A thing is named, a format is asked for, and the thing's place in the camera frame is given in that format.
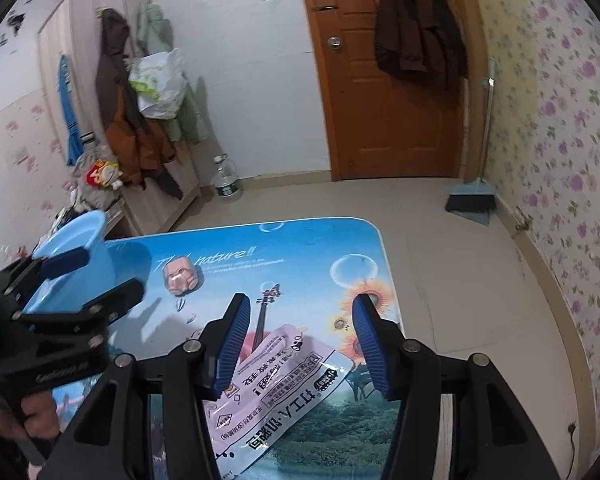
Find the light blue plastic basin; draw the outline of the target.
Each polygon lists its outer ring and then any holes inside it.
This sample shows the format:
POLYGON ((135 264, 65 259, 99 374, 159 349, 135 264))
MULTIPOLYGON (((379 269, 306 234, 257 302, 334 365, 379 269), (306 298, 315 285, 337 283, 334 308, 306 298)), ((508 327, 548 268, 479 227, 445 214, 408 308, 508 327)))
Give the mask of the light blue plastic basin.
POLYGON ((106 214, 94 210, 73 219, 35 249, 34 258, 53 258, 76 248, 88 252, 79 269, 46 278, 23 308, 25 314, 79 312, 114 287, 114 265, 105 245, 106 214))

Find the pink white snack packet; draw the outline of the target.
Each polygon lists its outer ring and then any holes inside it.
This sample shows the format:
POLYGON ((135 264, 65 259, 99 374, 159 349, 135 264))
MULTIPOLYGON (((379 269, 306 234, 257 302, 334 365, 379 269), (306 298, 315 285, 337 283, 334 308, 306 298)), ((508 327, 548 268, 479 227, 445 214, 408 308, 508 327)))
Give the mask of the pink white snack packet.
POLYGON ((256 462, 346 379, 353 361, 329 344, 285 324, 252 349, 218 400, 204 402, 223 479, 256 462))

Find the pink face toy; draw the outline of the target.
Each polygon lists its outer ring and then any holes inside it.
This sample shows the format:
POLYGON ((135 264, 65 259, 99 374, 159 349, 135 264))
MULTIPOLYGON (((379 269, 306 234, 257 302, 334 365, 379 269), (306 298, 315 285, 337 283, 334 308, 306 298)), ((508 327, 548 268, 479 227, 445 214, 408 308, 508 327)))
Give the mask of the pink face toy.
POLYGON ((162 268, 162 276, 164 287, 175 297, 194 292, 201 284, 197 267, 186 256, 170 259, 162 268))

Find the cluttered tiled shelf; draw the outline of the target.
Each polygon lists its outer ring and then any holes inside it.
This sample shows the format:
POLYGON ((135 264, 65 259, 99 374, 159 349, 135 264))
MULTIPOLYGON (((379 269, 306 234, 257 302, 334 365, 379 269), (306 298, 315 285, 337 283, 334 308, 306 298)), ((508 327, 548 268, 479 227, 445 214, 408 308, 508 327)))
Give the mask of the cluttered tiled shelf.
POLYGON ((20 243, 14 247, 2 246, 0 248, 0 263, 12 263, 20 258, 33 255, 61 229, 70 226, 78 219, 98 220, 99 217, 105 219, 102 236, 107 237, 125 219, 125 200, 118 197, 107 208, 97 209, 87 203, 77 190, 74 190, 70 197, 70 204, 58 211, 50 228, 31 247, 20 243))

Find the red yellow plush charm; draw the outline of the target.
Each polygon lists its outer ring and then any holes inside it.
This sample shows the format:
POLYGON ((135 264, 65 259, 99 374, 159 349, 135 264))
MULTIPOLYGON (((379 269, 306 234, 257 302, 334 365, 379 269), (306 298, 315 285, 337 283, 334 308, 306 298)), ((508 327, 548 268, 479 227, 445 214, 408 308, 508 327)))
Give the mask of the red yellow plush charm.
POLYGON ((84 174, 85 182, 92 188, 111 188, 117 191, 122 187, 122 172, 116 162, 96 159, 84 174))

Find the brown orange hanging coat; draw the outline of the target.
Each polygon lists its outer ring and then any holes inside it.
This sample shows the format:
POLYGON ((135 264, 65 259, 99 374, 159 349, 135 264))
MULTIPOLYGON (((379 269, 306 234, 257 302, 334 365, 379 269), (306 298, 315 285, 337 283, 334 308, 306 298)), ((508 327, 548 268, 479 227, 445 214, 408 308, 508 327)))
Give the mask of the brown orange hanging coat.
POLYGON ((176 159, 176 149, 168 135, 137 107, 137 95, 129 84, 125 47, 130 39, 129 25, 114 9, 100 14, 100 55, 95 90, 100 120, 106 140, 117 157, 122 182, 144 188, 148 179, 176 200, 183 191, 166 169, 176 159))

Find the clear plastic water bottle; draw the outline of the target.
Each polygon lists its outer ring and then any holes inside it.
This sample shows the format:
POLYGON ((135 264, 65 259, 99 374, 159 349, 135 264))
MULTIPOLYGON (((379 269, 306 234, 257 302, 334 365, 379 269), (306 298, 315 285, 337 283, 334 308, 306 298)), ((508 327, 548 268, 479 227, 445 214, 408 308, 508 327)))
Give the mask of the clear plastic water bottle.
POLYGON ((232 202, 242 197, 242 186, 240 185, 237 170, 227 154, 213 157, 215 164, 215 175, 212 184, 216 196, 220 200, 232 202))

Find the light wooden wardrobe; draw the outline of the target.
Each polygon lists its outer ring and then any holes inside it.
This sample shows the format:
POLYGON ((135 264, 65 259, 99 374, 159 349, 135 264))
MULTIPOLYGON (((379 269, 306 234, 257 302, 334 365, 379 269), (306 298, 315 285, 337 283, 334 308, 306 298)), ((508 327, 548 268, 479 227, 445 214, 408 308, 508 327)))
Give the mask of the light wooden wardrobe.
POLYGON ((122 171, 117 206, 135 235, 168 232, 200 195, 185 139, 140 114, 129 71, 148 0, 60 0, 36 35, 46 104, 62 154, 105 150, 122 171))

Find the white green plastic bag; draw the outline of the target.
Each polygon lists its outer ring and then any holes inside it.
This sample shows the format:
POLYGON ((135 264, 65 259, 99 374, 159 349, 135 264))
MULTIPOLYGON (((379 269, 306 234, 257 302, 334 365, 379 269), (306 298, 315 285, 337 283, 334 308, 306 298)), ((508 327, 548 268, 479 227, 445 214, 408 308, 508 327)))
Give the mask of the white green plastic bag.
POLYGON ((175 48, 136 58, 129 84, 137 95, 140 114, 149 119, 174 119, 187 86, 181 51, 175 48))

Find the folded wooden board by door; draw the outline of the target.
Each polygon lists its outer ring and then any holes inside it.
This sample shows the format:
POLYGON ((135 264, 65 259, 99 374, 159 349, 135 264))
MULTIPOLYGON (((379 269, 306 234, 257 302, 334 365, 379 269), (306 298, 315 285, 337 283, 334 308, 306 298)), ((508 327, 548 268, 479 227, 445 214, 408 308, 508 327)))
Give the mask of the folded wooden board by door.
POLYGON ((479 0, 455 0, 456 18, 462 34, 466 58, 465 90, 466 140, 462 179, 465 183, 479 177, 482 161, 483 133, 486 121, 486 86, 488 47, 479 0))

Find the pale green hanging garment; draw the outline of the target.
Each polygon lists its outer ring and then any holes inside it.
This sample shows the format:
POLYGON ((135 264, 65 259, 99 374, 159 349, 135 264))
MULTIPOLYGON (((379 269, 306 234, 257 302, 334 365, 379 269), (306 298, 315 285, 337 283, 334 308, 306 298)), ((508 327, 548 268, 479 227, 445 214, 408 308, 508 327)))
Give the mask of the pale green hanging garment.
POLYGON ((173 49, 173 30, 164 17, 161 6, 144 2, 137 9, 136 42, 143 55, 170 52, 173 49))

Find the dark brown jacket on door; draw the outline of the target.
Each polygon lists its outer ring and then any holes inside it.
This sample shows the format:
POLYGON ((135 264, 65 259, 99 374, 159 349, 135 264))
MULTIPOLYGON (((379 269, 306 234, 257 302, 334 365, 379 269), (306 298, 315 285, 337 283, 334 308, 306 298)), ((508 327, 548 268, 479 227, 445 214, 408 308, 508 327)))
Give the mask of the dark brown jacket on door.
POLYGON ((448 0, 379 0, 374 52, 389 76, 455 92, 467 76, 460 28, 448 0))

